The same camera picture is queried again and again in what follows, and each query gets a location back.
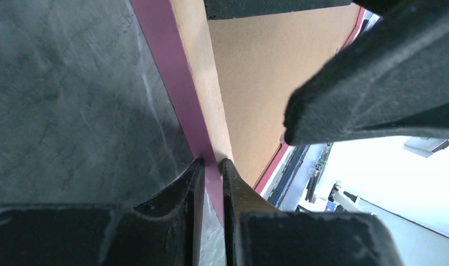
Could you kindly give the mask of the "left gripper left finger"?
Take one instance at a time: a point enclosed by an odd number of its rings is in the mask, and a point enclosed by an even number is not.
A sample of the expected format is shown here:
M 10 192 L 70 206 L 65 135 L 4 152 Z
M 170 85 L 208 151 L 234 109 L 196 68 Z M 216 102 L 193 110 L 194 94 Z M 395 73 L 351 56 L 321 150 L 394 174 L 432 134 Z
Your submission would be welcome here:
M 204 161 L 135 207 L 0 205 L 0 265 L 198 265 Z

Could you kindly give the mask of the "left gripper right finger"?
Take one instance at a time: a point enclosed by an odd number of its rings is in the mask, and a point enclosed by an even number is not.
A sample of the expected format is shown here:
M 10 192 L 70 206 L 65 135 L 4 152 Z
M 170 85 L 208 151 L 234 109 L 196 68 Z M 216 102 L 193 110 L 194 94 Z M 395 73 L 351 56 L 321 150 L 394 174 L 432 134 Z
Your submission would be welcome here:
M 368 213 L 283 212 L 221 163 L 227 265 L 402 265 L 389 230 Z

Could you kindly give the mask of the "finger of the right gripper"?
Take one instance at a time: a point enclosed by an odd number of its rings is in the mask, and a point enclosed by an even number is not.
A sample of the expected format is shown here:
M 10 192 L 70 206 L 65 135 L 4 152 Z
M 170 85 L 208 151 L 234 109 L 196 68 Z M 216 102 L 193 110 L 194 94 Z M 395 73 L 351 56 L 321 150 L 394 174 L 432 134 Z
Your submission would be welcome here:
M 381 22 L 293 92 L 285 141 L 449 139 L 449 0 L 358 5 Z
M 247 18 L 348 6 L 351 0 L 204 0 L 208 20 Z

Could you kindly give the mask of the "pink picture frame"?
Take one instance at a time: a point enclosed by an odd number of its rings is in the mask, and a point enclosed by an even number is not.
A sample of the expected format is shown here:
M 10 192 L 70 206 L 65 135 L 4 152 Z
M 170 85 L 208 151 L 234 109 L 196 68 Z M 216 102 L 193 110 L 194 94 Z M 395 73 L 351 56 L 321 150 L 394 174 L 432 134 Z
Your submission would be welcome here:
M 233 160 L 233 153 L 204 2 L 131 4 L 192 154 L 206 161 L 207 193 L 222 220 L 218 163 L 224 158 Z M 358 27 L 361 11 L 352 32 Z M 352 33 L 343 46 L 351 40 Z

